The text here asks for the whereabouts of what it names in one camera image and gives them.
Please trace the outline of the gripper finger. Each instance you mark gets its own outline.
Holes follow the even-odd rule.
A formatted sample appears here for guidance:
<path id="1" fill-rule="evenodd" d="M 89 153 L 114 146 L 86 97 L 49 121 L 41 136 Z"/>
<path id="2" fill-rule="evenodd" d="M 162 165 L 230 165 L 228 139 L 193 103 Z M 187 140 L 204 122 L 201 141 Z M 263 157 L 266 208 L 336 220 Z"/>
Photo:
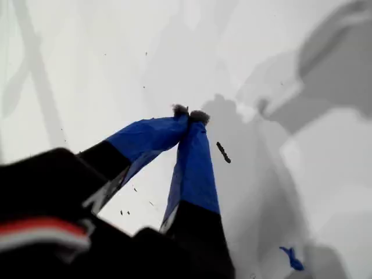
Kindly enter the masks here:
<path id="1" fill-rule="evenodd" d="M 191 112 L 178 144 L 161 232 L 179 278 L 234 278 L 224 235 L 210 146 L 209 115 Z"/>
<path id="2" fill-rule="evenodd" d="M 98 190 L 106 182 L 118 179 L 126 185 L 142 168 L 177 145 L 188 129 L 189 111 L 173 106 L 173 115 L 135 121 L 77 156 L 95 176 L 87 182 L 79 179 L 83 192 Z"/>

